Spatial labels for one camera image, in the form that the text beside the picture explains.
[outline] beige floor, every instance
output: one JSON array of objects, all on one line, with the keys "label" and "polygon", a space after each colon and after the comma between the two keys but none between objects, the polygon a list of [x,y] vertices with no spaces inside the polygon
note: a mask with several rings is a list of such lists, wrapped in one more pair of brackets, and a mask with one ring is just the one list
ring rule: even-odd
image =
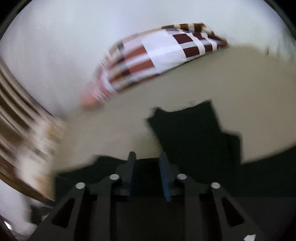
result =
[{"label": "beige floor", "polygon": [[161,147],[145,119],[212,99],[223,130],[242,136],[242,161],[296,143],[296,70],[248,47],[219,50],[115,96],[102,108],[74,111],[54,170],[92,162],[92,155],[156,157]]}]

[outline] silver bolt head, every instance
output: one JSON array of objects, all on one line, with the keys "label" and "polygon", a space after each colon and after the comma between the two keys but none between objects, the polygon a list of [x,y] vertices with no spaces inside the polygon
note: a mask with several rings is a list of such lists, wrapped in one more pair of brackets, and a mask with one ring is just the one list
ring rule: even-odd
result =
[{"label": "silver bolt head", "polygon": [[111,180],[118,180],[119,179],[119,175],[118,174],[112,174],[109,177]]},{"label": "silver bolt head", "polygon": [[85,187],[85,184],[84,184],[84,183],[76,183],[75,187],[76,187],[77,189],[82,189],[82,188]]},{"label": "silver bolt head", "polygon": [[219,189],[221,187],[221,185],[219,183],[212,183],[211,187],[214,189]]},{"label": "silver bolt head", "polygon": [[183,174],[183,173],[180,173],[180,174],[177,175],[177,178],[179,180],[185,180],[187,178],[187,176],[185,174]]}]

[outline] red and white checkered fabric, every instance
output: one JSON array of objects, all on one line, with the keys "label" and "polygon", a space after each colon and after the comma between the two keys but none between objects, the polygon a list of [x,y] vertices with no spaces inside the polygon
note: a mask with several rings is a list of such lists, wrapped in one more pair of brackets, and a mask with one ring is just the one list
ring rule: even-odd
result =
[{"label": "red and white checkered fabric", "polygon": [[226,40],[207,31],[202,23],[168,25],[129,36],[103,58],[82,104],[109,99],[131,85],[226,45]]}]

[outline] white wall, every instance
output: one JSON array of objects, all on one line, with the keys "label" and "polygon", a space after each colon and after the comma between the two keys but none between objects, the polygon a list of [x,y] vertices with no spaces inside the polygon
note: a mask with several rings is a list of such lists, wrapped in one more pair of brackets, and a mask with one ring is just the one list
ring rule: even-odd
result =
[{"label": "white wall", "polygon": [[289,58],[291,41],[263,0],[33,0],[0,41],[0,54],[47,110],[66,116],[103,53],[135,32],[203,22],[231,44],[249,44]]},{"label": "white wall", "polygon": [[0,215],[9,221],[13,231],[29,237],[37,226],[29,222],[31,210],[27,199],[0,180]]}]

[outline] plaid towel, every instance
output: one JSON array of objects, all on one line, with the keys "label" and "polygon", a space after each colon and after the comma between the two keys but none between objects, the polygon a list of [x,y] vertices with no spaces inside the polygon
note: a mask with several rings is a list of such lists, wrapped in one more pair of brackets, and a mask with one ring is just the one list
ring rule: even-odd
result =
[{"label": "plaid towel", "polygon": [[226,46],[226,40],[203,23],[167,25],[131,35],[113,45],[97,68],[95,81],[82,96],[90,106],[208,52]]}]

